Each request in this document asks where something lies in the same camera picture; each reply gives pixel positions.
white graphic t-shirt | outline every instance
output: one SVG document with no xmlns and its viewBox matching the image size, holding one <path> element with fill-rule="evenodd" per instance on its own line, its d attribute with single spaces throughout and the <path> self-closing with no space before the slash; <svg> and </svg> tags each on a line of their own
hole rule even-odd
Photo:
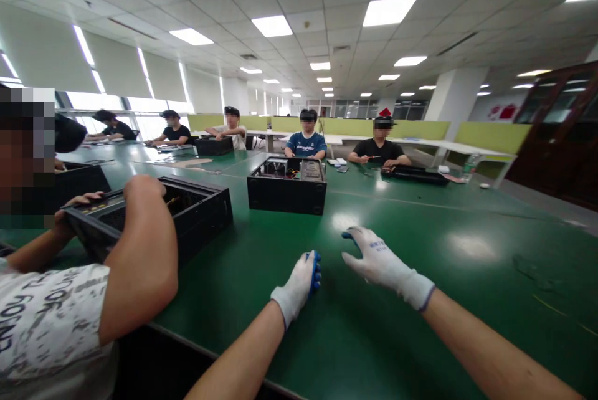
<svg viewBox="0 0 598 400">
<path fill-rule="evenodd" d="M 98 330 L 110 268 L 21 274 L 0 259 L 0 399 L 102 399 L 118 352 Z"/>
</svg>

column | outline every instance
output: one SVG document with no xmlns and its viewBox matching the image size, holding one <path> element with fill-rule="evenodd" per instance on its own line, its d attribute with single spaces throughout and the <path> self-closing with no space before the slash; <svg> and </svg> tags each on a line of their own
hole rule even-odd
<svg viewBox="0 0 598 400">
<path fill-rule="evenodd" d="M 222 78 L 222 92 L 224 105 L 239 109 L 240 114 L 249 115 L 249 98 L 247 96 L 247 81 L 236 77 Z"/>
<path fill-rule="evenodd" d="M 487 73 L 488 68 L 461 68 L 438 77 L 424 119 L 450 121 L 445 140 L 453 141 L 461 122 L 469 118 Z"/>
</svg>

wall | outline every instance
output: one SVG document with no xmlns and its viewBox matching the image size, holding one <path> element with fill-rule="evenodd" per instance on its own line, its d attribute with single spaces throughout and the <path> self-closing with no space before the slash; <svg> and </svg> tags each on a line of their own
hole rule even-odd
<svg viewBox="0 0 598 400">
<path fill-rule="evenodd" d="M 512 123 L 526 96 L 527 90 L 500 97 L 478 97 L 468 121 Z M 515 107 L 515 110 L 504 111 L 505 107 Z M 508 116 L 509 118 L 500 118 L 501 115 Z"/>
</svg>

green tabletop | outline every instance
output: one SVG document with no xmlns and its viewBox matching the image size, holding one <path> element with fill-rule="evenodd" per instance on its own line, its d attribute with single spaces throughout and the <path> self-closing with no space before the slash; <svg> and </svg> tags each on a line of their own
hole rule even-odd
<svg viewBox="0 0 598 400">
<path fill-rule="evenodd" d="M 416 312 L 345 266 L 341 251 L 358 251 L 340 234 L 362 225 L 548 370 L 588 398 L 598 394 L 598 341 L 582 327 L 598 331 L 598 239 L 492 189 L 422 186 L 385 181 L 373 168 L 366 175 L 357 166 L 346 174 L 328 167 L 324 215 L 311 216 L 248 208 L 245 177 L 262 153 L 214 158 L 205 168 L 220 175 L 135 163 L 163 157 L 139 145 L 62 157 L 115 158 L 104 167 L 113 189 L 136 173 L 230 189 L 233 225 L 181 268 L 176 298 L 154 320 L 208 353 L 222 353 L 242 333 L 302 252 L 322 255 L 322 288 L 287 331 L 267 375 L 287 391 L 308 399 L 483 398 Z M 1 231 L 0 240 L 19 245 L 36 233 Z M 74 247 L 65 250 L 58 266 L 73 264 L 74 254 Z M 515 269 L 514 256 L 537 266 L 535 279 Z"/>
</svg>

plastic bottle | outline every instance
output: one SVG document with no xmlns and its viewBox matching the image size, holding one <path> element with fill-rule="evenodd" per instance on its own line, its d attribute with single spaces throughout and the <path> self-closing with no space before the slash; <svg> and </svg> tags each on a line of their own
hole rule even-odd
<svg viewBox="0 0 598 400">
<path fill-rule="evenodd" d="M 478 163 L 482 160 L 482 156 L 479 154 L 471 154 L 465 164 L 463 165 L 463 172 L 461 173 L 461 180 L 469 183 L 472 179 L 473 174 L 475 173 L 475 168 L 478 166 Z"/>
</svg>

